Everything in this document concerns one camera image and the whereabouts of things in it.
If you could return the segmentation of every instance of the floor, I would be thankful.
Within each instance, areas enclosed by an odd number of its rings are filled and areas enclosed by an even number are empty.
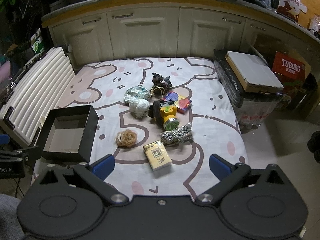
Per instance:
[[[307,229],[303,239],[316,240],[320,236],[320,164],[307,149],[311,134],[320,126],[295,118],[293,114],[274,112],[257,130],[243,134],[248,162],[252,168],[265,168],[277,163],[301,194],[309,209]],[[31,170],[21,179],[23,192],[28,190]],[[0,193],[14,196],[13,179],[0,180]]]

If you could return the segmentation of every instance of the black box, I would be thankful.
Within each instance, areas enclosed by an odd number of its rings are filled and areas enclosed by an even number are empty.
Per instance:
[[[98,120],[92,105],[50,110],[36,145],[48,160],[89,163]]]

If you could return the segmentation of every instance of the yellow tissue pack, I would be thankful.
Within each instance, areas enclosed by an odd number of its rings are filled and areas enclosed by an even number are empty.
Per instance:
[[[144,145],[143,150],[153,171],[169,166],[172,163],[161,140]]]

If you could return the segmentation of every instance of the suitcase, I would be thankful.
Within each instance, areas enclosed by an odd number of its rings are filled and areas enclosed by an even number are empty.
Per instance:
[[[33,66],[3,89],[0,127],[22,148],[33,146],[40,132],[40,118],[57,106],[75,76],[62,48],[52,48]]]

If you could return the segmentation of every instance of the pink fabric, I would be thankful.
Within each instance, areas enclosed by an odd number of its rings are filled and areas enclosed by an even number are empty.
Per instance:
[[[0,67],[0,83],[5,81],[10,77],[11,73],[11,64],[10,61],[6,61],[1,67]]]

